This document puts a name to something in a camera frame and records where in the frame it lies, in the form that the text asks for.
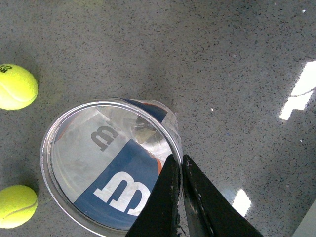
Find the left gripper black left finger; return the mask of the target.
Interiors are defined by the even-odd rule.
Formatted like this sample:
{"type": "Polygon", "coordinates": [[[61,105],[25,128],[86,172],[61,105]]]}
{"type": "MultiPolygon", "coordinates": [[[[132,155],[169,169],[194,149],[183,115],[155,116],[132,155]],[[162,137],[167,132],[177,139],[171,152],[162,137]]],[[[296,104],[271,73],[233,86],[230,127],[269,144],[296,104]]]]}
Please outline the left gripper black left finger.
{"type": "Polygon", "coordinates": [[[169,155],[148,202],[127,232],[127,237],[176,237],[180,167],[169,155]]]}

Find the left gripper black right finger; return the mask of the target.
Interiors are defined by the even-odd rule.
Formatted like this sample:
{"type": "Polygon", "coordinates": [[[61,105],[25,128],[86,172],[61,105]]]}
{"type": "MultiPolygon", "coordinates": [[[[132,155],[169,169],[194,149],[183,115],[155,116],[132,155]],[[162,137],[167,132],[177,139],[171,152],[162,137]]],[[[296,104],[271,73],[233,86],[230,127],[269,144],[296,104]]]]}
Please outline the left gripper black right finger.
{"type": "Polygon", "coordinates": [[[262,236],[230,205],[188,155],[183,157],[183,188],[190,236],[262,236]]]}

